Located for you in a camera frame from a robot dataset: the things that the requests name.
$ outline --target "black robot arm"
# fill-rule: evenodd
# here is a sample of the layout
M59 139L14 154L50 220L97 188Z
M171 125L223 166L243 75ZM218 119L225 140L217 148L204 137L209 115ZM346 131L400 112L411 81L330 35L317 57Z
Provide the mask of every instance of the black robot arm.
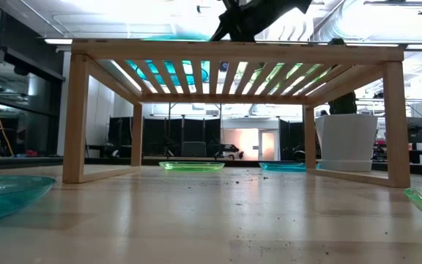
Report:
M293 8L304 14L311 0L252 0L243 6L235 0L223 0L226 11L219 16L219 27L211 41L219 41L229 33L232 41L255 42L262 32Z

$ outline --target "white planter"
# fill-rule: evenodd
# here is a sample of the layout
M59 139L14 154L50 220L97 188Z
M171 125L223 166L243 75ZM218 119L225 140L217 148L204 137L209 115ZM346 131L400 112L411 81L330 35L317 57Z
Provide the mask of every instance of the white planter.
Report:
M322 149L321 169L370 172L377 117L367 114L334 114L315 120Z

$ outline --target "door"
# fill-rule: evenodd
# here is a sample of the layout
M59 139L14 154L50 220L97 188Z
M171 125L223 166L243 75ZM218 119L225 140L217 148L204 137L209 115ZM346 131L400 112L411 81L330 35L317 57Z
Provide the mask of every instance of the door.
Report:
M279 134L277 129L259 130L259 160L279 160Z

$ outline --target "slatted tabletop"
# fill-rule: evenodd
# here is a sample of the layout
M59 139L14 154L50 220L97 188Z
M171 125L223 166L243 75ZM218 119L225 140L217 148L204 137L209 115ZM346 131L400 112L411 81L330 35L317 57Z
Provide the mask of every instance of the slatted tabletop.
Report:
M97 71L106 70L98 62L116 65L129 81L114 77L111 89L131 103L312 104L404 59L391 47L143 40L75 40L72 53L87 55Z

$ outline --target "black partition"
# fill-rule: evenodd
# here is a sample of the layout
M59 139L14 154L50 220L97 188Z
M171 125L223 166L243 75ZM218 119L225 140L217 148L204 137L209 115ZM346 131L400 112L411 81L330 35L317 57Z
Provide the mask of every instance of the black partition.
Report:
M221 120L206 120L204 121L204 141L209 143L221 142Z
M204 120L185 119L183 128L184 142L204 142Z
M182 152L182 119L170 120L168 143L172 154L179 155Z
M108 124L108 142L116 147L131 145L131 122L131 117L111 117Z
M289 160L295 161L305 158L304 144L304 123L291 122L289 124L289 148L291 150Z
M289 146L289 122L279 120L279 155L282 161L291 159L292 148Z
M164 155L163 148L167 137L167 120L144 119L143 154Z
M219 151L221 143L221 119L206 120L204 122L204 141L207 144L206 156L214 157Z

